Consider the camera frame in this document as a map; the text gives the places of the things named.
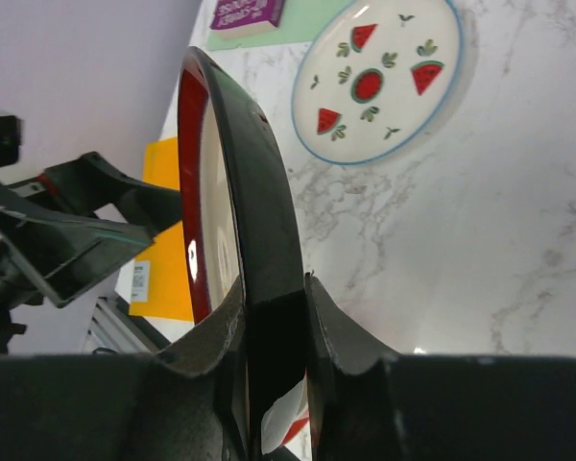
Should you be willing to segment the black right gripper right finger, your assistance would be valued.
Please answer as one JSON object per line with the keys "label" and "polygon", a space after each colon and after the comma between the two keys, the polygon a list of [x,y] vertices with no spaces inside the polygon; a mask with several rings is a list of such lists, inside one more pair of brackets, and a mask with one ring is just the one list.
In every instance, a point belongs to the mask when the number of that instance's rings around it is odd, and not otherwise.
{"label": "black right gripper right finger", "polygon": [[305,279],[317,460],[576,460],[576,358],[401,354]]}

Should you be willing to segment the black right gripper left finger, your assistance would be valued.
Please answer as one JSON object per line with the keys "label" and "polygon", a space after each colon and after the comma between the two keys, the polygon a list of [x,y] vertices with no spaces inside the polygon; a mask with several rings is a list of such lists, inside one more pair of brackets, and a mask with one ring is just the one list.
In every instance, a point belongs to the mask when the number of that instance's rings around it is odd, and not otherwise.
{"label": "black right gripper left finger", "polygon": [[217,374],[242,282],[158,354],[0,356],[0,460],[219,460]]}

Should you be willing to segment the dark red rimmed plate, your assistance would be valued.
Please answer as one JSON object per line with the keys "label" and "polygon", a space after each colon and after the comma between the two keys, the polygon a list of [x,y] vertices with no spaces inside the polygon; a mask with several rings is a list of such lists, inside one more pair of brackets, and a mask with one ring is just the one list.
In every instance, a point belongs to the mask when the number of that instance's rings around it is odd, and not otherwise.
{"label": "dark red rimmed plate", "polygon": [[193,314],[201,320],[211,312],[227,255],[245,315],[248,448],[257,460],[282,445],[305,377],[304,275],[291,190],[264,111],[197,47],[181,69],[177,128]]}

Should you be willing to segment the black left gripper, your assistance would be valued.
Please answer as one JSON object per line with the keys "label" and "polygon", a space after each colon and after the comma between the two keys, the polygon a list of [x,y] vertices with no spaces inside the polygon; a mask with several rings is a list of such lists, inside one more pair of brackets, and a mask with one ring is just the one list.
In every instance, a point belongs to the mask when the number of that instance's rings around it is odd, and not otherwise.
{"label": "black left gripper", "polygon": [[[45,169],[40,181],[83,216],[36,205],[0,183],[0,354],[27,330],[13,309],[42,305],[43,297],[68,305],[152,245],[143,226],[182,217],[177,190],[131,178],[97,152]],[[130,224],[86,217],[107,205]]]}

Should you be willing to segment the watermelon pattern white plate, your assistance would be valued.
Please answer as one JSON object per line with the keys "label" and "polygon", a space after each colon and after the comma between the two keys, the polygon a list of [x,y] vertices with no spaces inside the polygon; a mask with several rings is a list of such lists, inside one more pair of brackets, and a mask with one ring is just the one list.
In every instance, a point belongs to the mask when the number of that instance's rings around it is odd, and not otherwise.
{"label": "watermelon pattern white plate", "polygon": [[450,1],[353,1],[311,43],[292,93],[314,157],[356,165],[400,149],[444,104],[464,48]]}

